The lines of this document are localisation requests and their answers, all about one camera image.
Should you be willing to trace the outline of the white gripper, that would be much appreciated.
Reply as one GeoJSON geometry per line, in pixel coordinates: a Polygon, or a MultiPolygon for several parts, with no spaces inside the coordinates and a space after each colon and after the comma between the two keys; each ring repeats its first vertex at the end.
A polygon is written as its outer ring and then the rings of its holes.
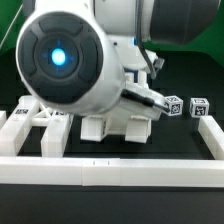
{"type": "Polygon", "coordinates": [[[146,51],[152,67],[146,62],[138,49],[118,49],[118,56],[125,68],[125,85],[121,93],[119,106],[134,115],[158,120],[162,113],[169,113],[165,97],[149,88],[147,75],[155,79],[157,66],[164,63],[154,52],[146,51]]]}

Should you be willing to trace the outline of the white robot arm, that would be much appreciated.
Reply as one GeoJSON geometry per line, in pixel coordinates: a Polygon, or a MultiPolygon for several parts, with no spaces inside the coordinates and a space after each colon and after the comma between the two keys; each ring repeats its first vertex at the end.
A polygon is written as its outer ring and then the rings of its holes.
{"type": "Polygon", "coordinates": [[[22,0],[16,65],[32,96],[81,116],[116,107],[156,120],[164,98],[131,90],[115,36],[183,45],[215,19],[221,0],[22,0]]]}

